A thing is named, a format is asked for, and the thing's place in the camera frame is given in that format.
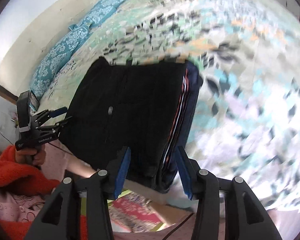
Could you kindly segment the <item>person's hand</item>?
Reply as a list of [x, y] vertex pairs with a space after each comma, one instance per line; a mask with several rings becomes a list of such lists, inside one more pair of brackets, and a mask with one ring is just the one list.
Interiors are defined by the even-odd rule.
[[42, 166], [45, 162], [46, 152], [45, 146], [40, 148], [24, 148], [15, 151], [15, 162], [19, 164], [28, 164], [32, 166]]

